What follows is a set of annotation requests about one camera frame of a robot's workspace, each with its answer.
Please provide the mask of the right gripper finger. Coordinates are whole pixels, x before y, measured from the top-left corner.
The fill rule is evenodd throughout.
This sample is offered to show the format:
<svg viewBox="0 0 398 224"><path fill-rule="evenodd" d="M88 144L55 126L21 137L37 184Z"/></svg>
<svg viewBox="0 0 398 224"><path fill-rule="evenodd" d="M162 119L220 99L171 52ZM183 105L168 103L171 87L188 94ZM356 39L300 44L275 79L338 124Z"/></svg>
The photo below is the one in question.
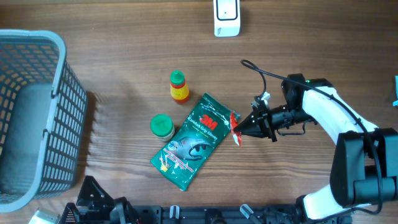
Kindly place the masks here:
<svg viewBox="0 0 398 224"><path fill-rule="evenodd" d="M245 136L251 136L255 138L268 138L269 133L263 127L256 123L240 123L234 129L234 132L241 133Z"/></svg>
<svg viewBox="0 0 398 224"><path fill-rule="evenodd" d="M261 124L262 121L262 112L263 110L258 109L258 108L253 108L252 112L240 123L256 123L263 127L263 124Z"/></svg>

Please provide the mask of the green 3M glove packet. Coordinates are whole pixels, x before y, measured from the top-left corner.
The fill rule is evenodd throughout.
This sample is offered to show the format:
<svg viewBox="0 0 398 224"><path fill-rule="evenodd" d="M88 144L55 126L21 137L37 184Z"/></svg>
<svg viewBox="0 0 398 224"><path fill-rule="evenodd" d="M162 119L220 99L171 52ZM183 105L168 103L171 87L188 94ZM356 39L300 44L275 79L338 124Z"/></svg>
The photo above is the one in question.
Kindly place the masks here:
<svg viewBox="0 0 398 224"><path fill-rule="evenodd" d="M186 191L206 160L231 132L240 114L205 93L179 131L150 163L180 190Z"/></svg>

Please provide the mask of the red yellow sauce bottle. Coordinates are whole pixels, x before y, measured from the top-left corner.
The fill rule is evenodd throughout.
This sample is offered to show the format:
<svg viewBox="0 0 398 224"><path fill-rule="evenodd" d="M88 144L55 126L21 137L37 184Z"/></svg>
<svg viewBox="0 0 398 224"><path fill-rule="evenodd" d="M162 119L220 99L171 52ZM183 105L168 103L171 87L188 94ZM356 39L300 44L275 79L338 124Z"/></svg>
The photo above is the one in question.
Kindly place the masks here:
<svg viewBox="0 0 398 224"><path fill-rule="evenodd" d="M184 74L175 70L170 74L170 95L178 104L186 103L190 98L190 90Z"/></svg>

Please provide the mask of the green lid jar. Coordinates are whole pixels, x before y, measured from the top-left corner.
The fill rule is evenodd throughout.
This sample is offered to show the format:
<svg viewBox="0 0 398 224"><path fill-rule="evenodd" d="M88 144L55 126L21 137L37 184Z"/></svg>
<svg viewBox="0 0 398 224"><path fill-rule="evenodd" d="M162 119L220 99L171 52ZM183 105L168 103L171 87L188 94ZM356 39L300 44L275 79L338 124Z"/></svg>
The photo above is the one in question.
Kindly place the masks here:
<svg viewBox="0 0 398 224"><path fill-rule="evenodd" d="M169 141L175 134L175 126L170 116L157 114L150 121L150 130L161 141Z"/></svg>

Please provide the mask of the light green tissue packet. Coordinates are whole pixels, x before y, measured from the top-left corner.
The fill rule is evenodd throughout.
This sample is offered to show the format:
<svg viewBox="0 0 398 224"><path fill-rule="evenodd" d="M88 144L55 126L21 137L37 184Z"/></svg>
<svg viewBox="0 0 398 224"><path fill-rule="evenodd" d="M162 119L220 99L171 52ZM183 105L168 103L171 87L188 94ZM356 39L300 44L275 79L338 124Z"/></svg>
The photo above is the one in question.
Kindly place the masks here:
<svg viewBox="0 0 398 224"><path fill-rule="evenodd" d="M395 93L396 93L396 100L392 103L394 107L398 107L398 76L394 77L395 80Z"/></svg>

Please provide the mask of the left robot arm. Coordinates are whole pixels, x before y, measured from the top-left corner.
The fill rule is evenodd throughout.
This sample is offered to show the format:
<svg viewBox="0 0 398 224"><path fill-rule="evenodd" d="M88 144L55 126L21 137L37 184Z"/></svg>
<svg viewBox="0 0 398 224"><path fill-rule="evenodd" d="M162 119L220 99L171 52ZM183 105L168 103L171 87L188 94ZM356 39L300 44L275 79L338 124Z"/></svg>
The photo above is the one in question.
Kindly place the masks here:
<svg viewBox="0 0 398 224"><path fill-rule="evenodd" d="M87 175L75 203L68 203L59 223L132 223L142 217L126 197L113 199L94 177Z"/></svg>

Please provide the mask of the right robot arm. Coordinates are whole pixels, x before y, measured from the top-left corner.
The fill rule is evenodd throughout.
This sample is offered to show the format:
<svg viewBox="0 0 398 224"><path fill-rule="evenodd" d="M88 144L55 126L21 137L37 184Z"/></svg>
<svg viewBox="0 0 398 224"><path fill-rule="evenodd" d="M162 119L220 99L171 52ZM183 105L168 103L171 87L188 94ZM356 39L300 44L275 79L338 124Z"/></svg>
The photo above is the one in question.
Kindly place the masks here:
<svg viewBox="0 0 398 224"><path fill-rule="evenodd" d="M353 212L397 200L396 130L360 117L324 78L291 74L281 89L286 103L276 108L268 93L255 97L252 113L232 127L235 141L244 135L275 141L291 126L313 122L332 138L335 153L327 186L294 204L265 206L264 223L351 223Z"/></svg>

